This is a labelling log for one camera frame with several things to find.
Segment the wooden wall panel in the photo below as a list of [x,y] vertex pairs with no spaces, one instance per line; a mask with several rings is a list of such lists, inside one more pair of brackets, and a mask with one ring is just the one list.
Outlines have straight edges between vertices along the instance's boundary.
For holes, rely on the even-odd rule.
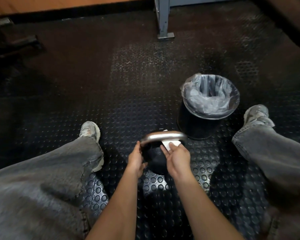
[[127,1],[133,0],[0,0],[0,15]]

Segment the clear plastic bag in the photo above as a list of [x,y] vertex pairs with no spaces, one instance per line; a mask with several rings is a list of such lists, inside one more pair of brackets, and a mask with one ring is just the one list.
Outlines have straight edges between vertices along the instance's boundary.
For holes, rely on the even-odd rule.
[[186,108],[195,116],[218,120],[232,114],[239,105],[240,93],[225,77],[197,73],[181,86]]

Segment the gray jeans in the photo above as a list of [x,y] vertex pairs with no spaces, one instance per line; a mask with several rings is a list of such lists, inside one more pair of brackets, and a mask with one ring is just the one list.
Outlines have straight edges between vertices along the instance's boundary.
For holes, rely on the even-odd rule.
[[[266,125],[241,129],[232,141],[273,187],[262,237],[300,239],[300,144]],[[0,170],[0,239],[84,239],[93,219],[78,201],[101,157],[99,144],[83,137]]]

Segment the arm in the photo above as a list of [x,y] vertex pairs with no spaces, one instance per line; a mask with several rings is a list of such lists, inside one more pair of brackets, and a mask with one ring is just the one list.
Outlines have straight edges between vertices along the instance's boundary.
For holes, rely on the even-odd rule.
[[174,179],[185,213],[188,217],[192,233],[196,240],[244,240],[235,227],[223,216],[208,198],[196,181],[190,169],[190,153],[180,144],[169,144],[167,151],[161,150],[167,158],[167,168]]
[[86,240],[135,239],[137,220],[137,185],[146,164],[142,163],[140,142],[129,155],[124,174]]

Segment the shoe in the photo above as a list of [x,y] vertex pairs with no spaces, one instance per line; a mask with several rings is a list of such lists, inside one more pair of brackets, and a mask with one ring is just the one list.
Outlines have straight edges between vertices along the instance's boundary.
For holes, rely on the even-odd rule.
[[[86,121],[81,126],[79,138],[84,137],[84,136],[88,136],[88,137],[93,138],[96,141],[96,143],[99,144],[100,135],[101,135],[100,129],[96,125],[96,123],[92,122],[92,121]],[[101,160],[99,161],[99,164],[94,169],[92,169],[92,172],[97,172],[100,169],[102,169],[103,164],[104,164],[104,159],[103,159],[103,156],[102,156]]]
[[275,124],[271,119],[269,119],[269,111],[263,104],[258,104],[250,107],[244,113],[244,125],[247,128],[253,125],[268,125],[274,127]]

